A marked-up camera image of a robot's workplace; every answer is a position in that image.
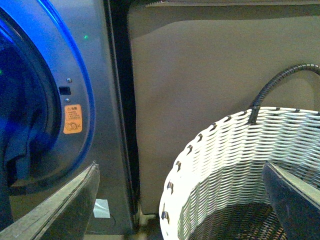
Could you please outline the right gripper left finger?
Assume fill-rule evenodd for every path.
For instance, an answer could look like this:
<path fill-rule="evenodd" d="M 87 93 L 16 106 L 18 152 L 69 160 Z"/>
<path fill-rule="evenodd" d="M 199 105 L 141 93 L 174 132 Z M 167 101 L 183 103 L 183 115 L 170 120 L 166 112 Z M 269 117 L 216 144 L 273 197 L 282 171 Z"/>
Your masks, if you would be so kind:
<path fill-rule="evenodd" d="M 0 232 L 2 240 L 83 240 L 93 213 L 100 168 L 93 162 L 79 175 Z"/>

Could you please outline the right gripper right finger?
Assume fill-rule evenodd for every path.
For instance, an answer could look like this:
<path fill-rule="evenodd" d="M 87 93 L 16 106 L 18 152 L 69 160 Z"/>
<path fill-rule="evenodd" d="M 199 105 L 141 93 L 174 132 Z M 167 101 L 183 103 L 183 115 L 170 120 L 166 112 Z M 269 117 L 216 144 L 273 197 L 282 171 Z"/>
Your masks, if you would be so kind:
<path fill-rule="evenodd" d="M 320 190 L 267 161 L 262 180 L 268 200 L 289 240 L 320 238 Z"/>

